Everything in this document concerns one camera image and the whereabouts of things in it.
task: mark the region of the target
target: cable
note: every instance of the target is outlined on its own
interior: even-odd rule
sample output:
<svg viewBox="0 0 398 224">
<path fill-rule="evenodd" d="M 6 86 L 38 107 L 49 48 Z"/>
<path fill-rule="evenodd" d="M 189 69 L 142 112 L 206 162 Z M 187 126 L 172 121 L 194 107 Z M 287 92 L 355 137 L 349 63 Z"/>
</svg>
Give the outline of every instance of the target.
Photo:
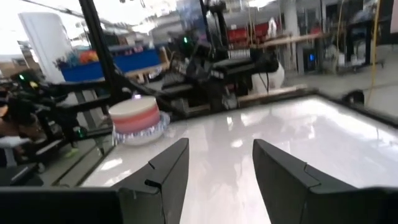
<svg viewBox="0 0 398 224">
<path fill-rule="evenodd" d="M 340 26 L 341 26 L 341 15 L 343 12 L 343 4 L 344 4 L 345 0 L 341 1 L 341 5 L 340 5 L 340 12 L 339 12 L 339 16 L 338 16 L 338 23 L 337 23 L 337 40 L 336 40 L 336 47 L 337 47 L 337 54 L 338 54 L 338 58 L 337 61 L 339 60 L 340 57 L 340 50 L 339 50 L 339 40 L 340 40 Z"/>
<path fill-rule="evenodd" d="M 366 98 L 365 105 L 369 103 L 371 100 L 373 88 L 374 88 L 374 82 L 376 78 L 376 47 L 377 47 L 377 31 L 378 31 L 378 25 L 379 25 L 379 13 L 380 13 L 380 2 L 382 0 L 377 1 L 377 6 L 376 6 L 376 14 L 374 15 L 374 27 L 373 27 L 373 54 L 372 54 L 372 73 L 371 73 L 371 87 L 369 91 L 369 95 Z"/>
<path fill-rule="evenodd" d="M 264 80 L 262 79 L 260 73 L 259 73 L 259 77 L 260 77 L 260 79 L 261 79 L 261 81 L 262 81 L 262 84 L 263 84 L 264 87 L 266 88 L 267 93 L 269 93 L 269 76 L 268 76 L 268 72 L 266 72 L 266 74 L 267 74 L 267 84 L 266 84 L 266 83 L 264 82 Z"/>
</svg>

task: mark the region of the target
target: black stand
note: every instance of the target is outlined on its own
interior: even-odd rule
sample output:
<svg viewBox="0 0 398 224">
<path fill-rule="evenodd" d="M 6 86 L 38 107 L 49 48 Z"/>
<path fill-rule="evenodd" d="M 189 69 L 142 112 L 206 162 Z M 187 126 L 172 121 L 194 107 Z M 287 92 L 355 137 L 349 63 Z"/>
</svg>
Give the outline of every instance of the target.
<svg viewBox="0 0 398 224">
<path fill-rule="evenodd" d="M 86 20 L 87 28 L 92 36 L 92 45 L 97 52 L 106 83 L 110 87 L 112 101 L 113 103 L 120 102 L 123 100 L 122 88 L 114 79 L 116 67 L 114 66 L 109 49 L 105 44 L 100 19 L 95 9 L 94 2 L 93 0 L 79 0 L 79 3 Z"/>
</svg>

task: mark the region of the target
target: yellow cable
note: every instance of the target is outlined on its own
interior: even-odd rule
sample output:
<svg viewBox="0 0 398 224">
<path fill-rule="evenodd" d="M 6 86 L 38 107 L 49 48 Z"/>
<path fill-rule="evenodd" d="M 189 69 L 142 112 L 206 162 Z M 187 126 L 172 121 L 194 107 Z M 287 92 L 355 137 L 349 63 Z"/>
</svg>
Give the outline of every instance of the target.
<svg viewBox="0 0 398 224">
<path fill-rule="evenodd" d="M 369 103 L 371 100 L 371 95 L 373 92 L 374 88 L 374 80 L 376 79 L 376 43 L 377 43 L 377 32 L 378 32 L 378 26 L 379 26 L 379 11 L 380 11 L 380 2 L 381 0 L 377 1 L 377 7 L 376 7 L 376 14 L 374 15 L 374 27 L 373 27 L 373 54 L 372 54 L 372 81 L 371 81 L 371 87 L 369 90 L 369 95 L 366 98 L 365 105 Z"/>
</svg>

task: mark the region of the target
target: person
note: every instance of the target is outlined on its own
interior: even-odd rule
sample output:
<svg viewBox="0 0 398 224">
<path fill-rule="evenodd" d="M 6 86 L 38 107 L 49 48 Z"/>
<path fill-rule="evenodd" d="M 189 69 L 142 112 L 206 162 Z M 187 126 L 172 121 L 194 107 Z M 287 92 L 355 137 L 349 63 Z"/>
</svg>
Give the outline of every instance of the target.
<svg viewBox="0 0 398 224">
<path fill-rule="evenodd" d="M 0 89 L 0 137 L 20 136 L 36 141 L 43 138 L 43 132 L 37 117 L 28 108 L 21 106 L 10 96 L 12 93 Z M 21 147 L 16 148 L 17 152 L 23 154 Z"/>
</svg>

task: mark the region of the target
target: white sculpture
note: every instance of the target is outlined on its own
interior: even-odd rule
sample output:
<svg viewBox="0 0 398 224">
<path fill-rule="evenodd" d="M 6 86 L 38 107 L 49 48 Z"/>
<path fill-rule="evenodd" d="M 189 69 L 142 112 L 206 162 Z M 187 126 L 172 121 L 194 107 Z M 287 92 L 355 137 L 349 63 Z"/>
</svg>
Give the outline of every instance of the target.
<svg viewBox="0 0 398 224">
<path fill-rule="evenodd" d="M 268 38 L 276 37 L 276 22 L 275 19 L 272 17 L 268 22 Z"/>
</svg>

